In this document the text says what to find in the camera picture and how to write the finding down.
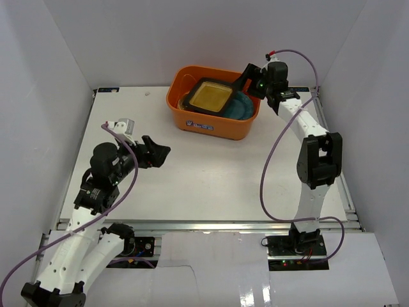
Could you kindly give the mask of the teal round scalloped plate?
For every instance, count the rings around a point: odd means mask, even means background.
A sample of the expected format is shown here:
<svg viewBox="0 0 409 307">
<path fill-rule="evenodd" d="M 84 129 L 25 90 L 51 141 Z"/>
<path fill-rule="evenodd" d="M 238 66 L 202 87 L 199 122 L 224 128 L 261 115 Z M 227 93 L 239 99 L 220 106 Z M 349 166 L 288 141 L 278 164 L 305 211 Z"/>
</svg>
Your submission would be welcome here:
<svg viewBox="0 0 409 307">
<path fill-rule="evenodd" d="M 253 101 L 242 91 L 238 91 L 224 110 L 222 117 L 232 120 L 248 120 L 253 116 Z"/>
</svg>

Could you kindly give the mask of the amber square plate black rim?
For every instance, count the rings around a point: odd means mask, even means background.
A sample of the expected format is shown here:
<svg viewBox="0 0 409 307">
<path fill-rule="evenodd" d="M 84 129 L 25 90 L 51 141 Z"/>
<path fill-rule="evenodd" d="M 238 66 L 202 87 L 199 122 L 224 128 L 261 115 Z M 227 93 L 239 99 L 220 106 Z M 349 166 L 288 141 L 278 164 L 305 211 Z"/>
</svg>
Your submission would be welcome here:
<svg viewBox="0 0 409 307">
<path fill-rule="evenodd" d="M 202 77 L 183 99 L 185 110 L 212 116 L 223 115 L 237 88 L 227 81 Z"/>
</svg>

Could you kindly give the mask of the small yellow square dish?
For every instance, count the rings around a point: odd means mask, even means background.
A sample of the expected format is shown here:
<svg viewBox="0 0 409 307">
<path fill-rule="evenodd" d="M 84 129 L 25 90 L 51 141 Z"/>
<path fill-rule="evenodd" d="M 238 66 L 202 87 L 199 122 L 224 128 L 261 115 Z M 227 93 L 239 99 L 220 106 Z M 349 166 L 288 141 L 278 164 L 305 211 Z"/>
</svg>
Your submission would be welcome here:
<svg viewBox="0 0 409 307">
<path fill-rule="evenodd" d="M 186 110 L 186 107 L 185 107 L 185 105 L 184 105 L 184 98 L 181 98 L 179 101 L 178 101 L 178 103 L 177 103 L 177 108 L 178 109 L 180 109 L 180 110 Z"/>
</svg>

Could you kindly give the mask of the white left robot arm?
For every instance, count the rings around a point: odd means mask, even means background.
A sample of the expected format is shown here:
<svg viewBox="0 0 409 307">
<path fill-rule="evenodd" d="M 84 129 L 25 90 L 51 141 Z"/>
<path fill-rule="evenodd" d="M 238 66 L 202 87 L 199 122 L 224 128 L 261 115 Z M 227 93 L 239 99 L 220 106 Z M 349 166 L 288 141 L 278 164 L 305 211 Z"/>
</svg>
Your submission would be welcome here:
<svg viewBox="0 0 409 307">
<path fill-rule="evenodd" d="M 114 223 L 103 226 L 115 202 L 126 198 L 119 184 L 140 168 L 159 168 L 171 149 L 149 136 L 141 144 L 129 141 L 101 143 L 93 150 L 90 167 L 82 177 L 79 193 L 57 249 L 34 283 L 26 283 L 21 296 L 30 306 L 84 306 L 89 288 L 116 256 L 135 248 L 132 227 Z"/>
</svg>

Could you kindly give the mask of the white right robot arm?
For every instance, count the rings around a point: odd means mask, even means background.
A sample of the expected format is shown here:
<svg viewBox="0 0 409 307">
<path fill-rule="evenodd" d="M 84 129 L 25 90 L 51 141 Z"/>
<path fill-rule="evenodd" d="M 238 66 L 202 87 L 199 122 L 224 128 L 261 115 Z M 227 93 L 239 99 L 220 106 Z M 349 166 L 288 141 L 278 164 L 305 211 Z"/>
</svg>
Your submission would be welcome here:
<svg viewBox="0 0 409 307">
<path fill-rule="evenodd" d="M 329 132 L 313 118 L 296 89 L 289 87 L 287 77 L 287 64 L 272 60 L 263 68 L 249 63 L 233 84 L 242 89 L 249 83 L 248 93 L 265 98 L 286 122 L 285 129 L 292 130 L 300 141 L 296 171 L 302 189 L 285 246 L 294 254 L 303 255 L 318 243 L 323 203 L 341 174 L 343 139 L 340 133 Z"/>
</svg>

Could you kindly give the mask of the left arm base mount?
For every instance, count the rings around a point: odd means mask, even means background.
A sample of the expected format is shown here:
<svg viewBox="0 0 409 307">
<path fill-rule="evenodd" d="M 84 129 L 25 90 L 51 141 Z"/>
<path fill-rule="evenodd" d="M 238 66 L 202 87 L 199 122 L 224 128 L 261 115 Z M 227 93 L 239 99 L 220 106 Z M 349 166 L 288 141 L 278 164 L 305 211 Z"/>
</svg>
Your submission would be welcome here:
<svg viewBox="0 0 409 307">
<path fill-rule="evenodd" d="M 123 241 L 122 251 L 110 262 L 109 268 L 152 269 L 156 267 L 156 262 L 150 260 L 154 255 L 154 237 L 138 237 L 131 226 L 123 223 L 113 223 L 110 227 L 103 227 L 101 232 L 102 235 L 115 234 Z"/>
</svg>

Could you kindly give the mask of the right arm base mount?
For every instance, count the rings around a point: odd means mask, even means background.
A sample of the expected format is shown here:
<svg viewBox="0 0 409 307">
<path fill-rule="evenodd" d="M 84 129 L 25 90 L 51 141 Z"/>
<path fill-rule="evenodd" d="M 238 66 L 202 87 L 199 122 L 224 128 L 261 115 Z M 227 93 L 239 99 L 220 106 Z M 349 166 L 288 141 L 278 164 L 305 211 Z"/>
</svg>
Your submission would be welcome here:
<svg viewBox="0 0 409 307">
<path fill-rule="evenodd" d="M 266 248 L 271 272 L 327 271 L 327 249 L 319 230 L 300 233 L 291 225 L 287 235 L 269 235 L 261 239 Z"/>
</svg>

